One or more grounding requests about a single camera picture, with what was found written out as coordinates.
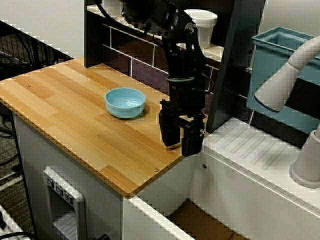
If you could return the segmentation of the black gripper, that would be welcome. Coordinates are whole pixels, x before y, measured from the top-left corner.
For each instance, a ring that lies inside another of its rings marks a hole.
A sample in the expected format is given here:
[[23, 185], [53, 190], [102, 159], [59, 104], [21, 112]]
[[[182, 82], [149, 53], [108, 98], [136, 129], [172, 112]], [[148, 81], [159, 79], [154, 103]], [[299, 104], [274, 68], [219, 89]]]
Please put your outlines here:
[[160, 101], [159, 126], [166, 147], [180, 142], [180, 128], [183, 129], [181, 153], [184, 157], [198, 154], [205, 136], [204, 81], [196, 77], [166, 78], [169, 99]]

